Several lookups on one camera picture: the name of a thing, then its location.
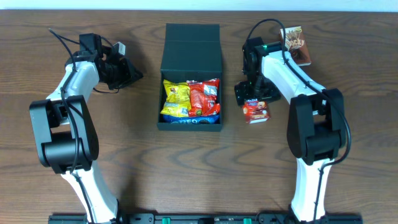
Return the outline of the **dark green box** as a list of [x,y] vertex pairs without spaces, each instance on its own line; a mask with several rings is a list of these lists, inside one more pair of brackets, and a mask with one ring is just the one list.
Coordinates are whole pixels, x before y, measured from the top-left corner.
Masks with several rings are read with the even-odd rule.
[[[166,24],[165,44],[160,67],[159,112],[161,131],[220,132],[223,127],[223,57],[219,24]],[[217,103],[219,119],[215,124],[168,123],[160,114],[166,101],[163,80],[180,83],[187,80],[220,79]]]

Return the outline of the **blue Oreo packet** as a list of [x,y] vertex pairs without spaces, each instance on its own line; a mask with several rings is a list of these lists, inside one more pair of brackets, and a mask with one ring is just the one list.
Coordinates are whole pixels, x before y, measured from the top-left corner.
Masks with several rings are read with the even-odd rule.
[[171,115],[163,115],[166,123],[172,124],[215,124],[220,116],[218,114],[211,116],[195,116],[195,117],[176,117]]

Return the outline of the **red Hello Panda box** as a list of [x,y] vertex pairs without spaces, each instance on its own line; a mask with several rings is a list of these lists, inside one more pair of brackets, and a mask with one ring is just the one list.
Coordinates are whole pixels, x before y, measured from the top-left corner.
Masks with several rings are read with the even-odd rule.
[[257,99],[246,100],[243,105],[243,113],[249,124],[265,122],[271,117],[268,104]]

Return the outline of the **yellow snack bag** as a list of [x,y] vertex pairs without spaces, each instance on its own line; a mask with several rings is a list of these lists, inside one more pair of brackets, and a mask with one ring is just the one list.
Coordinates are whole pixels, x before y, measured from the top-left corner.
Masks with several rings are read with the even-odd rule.
[[188,113],[192,106],[188,83],[172,83],[168,80],[164,80],[163,85],[167,97],[160,113],[175,117],[189,117]]

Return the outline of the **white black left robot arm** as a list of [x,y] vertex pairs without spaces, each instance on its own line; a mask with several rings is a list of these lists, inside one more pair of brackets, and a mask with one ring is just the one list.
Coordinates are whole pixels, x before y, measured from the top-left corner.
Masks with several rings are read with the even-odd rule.
[[140,78],[121,51],[76,52],[55,91],[30,104],[40,163],[71,185],[85,209],[83,215],[53,214],[49,223],[130,223],[98,167],[99,140],[87,101],[100,82],[119,90]]

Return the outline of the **red snack bag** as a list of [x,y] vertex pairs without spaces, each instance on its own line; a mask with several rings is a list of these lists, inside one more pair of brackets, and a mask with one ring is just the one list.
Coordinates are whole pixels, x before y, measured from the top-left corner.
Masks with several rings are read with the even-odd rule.
[[217,102],[220,85],[218,78],[203,82],[190,80],[187,84],[190,87],[191,103],[189,117],[212,116],[220,112],[221,106]]

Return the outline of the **brown Pocky box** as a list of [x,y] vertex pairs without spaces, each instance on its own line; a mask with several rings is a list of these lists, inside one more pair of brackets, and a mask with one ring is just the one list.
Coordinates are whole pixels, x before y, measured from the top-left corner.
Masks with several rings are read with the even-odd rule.
[[307,66],[312,63],[307,47],[307,41],[301,26],[285,28],[285,46],[288,48],[294,62],[298,66]]

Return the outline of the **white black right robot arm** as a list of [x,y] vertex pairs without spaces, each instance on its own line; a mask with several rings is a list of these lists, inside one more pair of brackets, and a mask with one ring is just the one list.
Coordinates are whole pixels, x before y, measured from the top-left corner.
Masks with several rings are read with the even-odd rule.
[[243,45],[243,74],[235,88],[239,106],[250,101],[289,103],[287,142],[297,159],[295,193],[286,223],[325,223],[328,173],[338,151],[351,144],[343,95],[312,80],[281,42],[265,44],[260,37]]

